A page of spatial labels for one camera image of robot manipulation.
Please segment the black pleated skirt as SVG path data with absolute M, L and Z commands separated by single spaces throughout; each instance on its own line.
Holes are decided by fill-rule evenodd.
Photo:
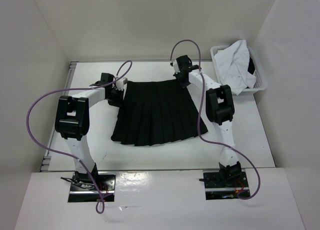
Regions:
M 176 79 L 127 83 L 111 140 L 136 147 L 197 137 L 208 128 L 187 88 Z

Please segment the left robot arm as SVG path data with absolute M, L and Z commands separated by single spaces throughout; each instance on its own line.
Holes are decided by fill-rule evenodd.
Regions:
M 55 130 L 67 143 L 75 165 L 75 180 L 88 190 L 98 187 L 100 178 L 93 160 L 87 133 L 90 128 L 90 108 L 107 100 L 111 106 L 123 103 L 126 77 L 116 78 L 110 73 L 102 73 L 100 80 L 75 95 L 63 95 L 58 100 Z

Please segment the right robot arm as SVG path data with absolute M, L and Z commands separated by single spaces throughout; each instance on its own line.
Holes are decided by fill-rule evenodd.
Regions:
M 187 55 L 180 56 L 170 62 L 174 69 L 173 76 L 182 87 L 194 85 L 204 91 L 201 103 L 205 105 L 205 114 L 212 123 L 222 149 L 219 156 L 219 182 L 231 186 L 241 175 L 242 167 L 235 148 L 233 136 L 233 118 L 235 113 L 231 88 L 221 85 L 193 65 Z

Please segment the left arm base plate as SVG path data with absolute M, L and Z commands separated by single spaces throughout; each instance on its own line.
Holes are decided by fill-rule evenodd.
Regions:
M 80 181 L 76 179 L 75 175 L 73 175 L 72 178 L 61 177 L 60 179 L 70 184 L 68 194 L 69 203 L 98 202 L 100 200 L 100 195 L 91 181 Z M 103 201 L 113 202 L 115 200 L 116 175 L 98 175 L 96 183 L 103 196 Z

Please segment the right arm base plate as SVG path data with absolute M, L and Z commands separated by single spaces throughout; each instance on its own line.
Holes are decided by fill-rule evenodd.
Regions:
M 228 182 L 222 180 L 217 170 L 204 171 L 199 181 L 204 183 L 206 200 L 232 200 L 251 196 L 245 171 Z

